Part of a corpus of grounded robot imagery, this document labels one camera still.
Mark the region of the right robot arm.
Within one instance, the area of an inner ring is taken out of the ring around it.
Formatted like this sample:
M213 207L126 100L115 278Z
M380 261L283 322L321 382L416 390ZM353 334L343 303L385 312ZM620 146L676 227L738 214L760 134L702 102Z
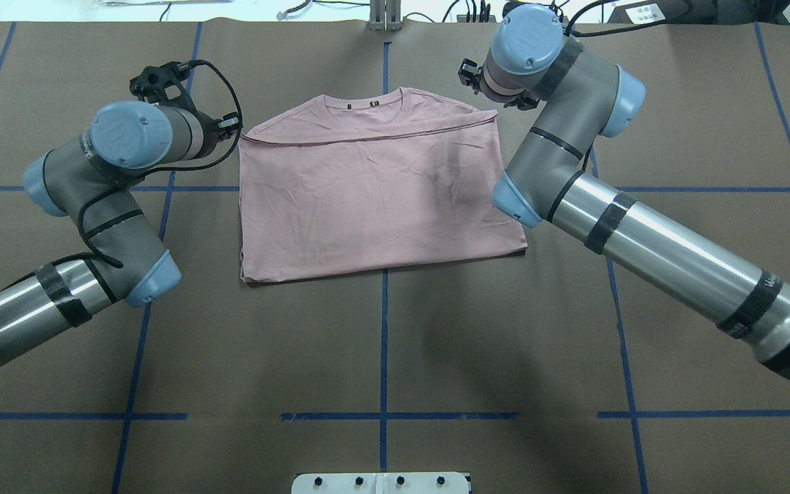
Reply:
M645 85L584 47L542 4L521 3L493 32L485 62L459 76L503 106L540 109L493 187L492 205L527 228L548 222L748 344L790 381L790 284L586 169L598 137L636 118Z

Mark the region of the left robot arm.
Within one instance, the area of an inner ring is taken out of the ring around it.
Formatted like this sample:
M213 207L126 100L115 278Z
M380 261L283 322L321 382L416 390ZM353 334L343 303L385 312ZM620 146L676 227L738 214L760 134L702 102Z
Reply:
M239 110L213 119L192 106L115 102L78 138L29 166L30 200L72 219L87 250L0 291L0 366L119 301L141 307L179 284L178 266L130 189L152 172L209 156L242 124Z

